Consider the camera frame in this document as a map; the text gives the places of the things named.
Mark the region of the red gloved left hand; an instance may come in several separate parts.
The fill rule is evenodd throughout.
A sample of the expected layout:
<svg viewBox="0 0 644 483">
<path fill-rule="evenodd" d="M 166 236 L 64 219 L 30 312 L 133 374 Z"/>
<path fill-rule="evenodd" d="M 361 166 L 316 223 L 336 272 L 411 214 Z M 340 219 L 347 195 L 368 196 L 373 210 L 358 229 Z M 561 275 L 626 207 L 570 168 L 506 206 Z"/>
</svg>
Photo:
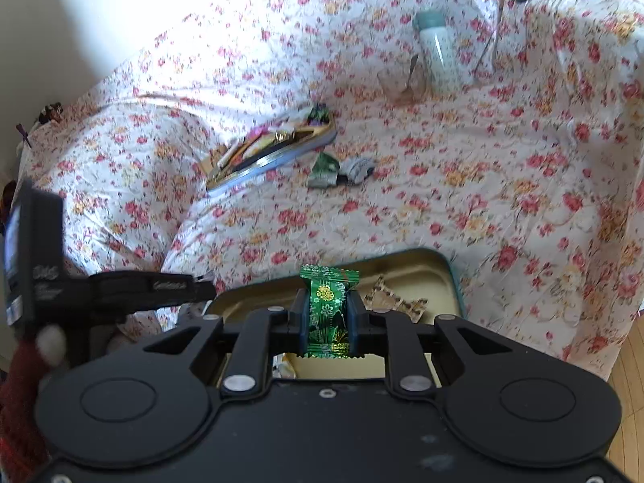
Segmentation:
<svg viewBox="0 0 644 483">
<path fill-rule="evenodd" d="M 1 384 L 1 481 L 27 482 L 49 455 L 35 419 L 40 384 L 66 357 L 66 336 L 56 325 L 23 339 Z"/>
</svg>

